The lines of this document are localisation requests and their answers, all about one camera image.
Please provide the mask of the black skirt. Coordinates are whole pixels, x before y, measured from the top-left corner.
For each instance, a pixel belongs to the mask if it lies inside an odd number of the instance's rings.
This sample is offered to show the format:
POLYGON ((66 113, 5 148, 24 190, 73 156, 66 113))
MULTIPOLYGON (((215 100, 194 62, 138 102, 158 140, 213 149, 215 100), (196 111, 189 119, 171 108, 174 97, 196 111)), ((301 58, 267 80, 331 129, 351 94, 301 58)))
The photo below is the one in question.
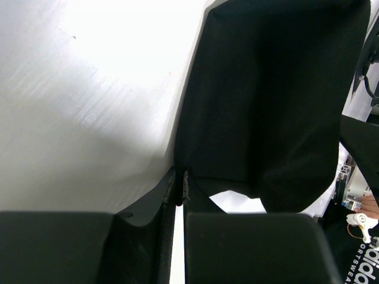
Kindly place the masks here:
POLYGON ((369 1, 226 1, 205 13, 175 137, 177 184, 301 212, 336 175, 369 1))

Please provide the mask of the operator bare hand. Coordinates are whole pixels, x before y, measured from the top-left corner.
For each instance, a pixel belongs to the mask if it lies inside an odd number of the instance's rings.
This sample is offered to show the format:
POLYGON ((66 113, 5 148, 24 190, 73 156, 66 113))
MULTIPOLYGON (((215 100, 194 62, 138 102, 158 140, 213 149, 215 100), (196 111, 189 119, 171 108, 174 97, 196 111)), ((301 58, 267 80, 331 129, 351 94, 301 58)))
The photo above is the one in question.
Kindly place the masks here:
POLYGON ((355 210, 357 214, 365 214, 369 218, 379 219, 379 207, 373 195, 364 195, 359 201, 361 208, 355 210))

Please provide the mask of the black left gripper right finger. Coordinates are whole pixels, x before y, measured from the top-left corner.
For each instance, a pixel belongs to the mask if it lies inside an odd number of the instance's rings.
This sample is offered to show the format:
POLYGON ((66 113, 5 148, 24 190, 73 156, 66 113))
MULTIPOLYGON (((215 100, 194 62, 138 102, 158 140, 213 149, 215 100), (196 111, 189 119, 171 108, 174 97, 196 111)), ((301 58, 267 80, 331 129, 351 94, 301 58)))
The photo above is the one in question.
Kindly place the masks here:
POLYGON ((183 177, 187 283, 341 283, 326 237, 303 214, 228 214, 183 177))

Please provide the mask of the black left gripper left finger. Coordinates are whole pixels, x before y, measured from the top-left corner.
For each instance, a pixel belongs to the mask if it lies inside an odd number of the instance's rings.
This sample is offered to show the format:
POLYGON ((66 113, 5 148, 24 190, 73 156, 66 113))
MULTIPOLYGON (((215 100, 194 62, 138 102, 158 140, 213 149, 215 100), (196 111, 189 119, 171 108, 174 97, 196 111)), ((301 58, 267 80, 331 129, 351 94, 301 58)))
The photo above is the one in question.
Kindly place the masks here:
POLYGON ((1 213, 2 283, 168 283, 176 172, 118 213, 1 213))

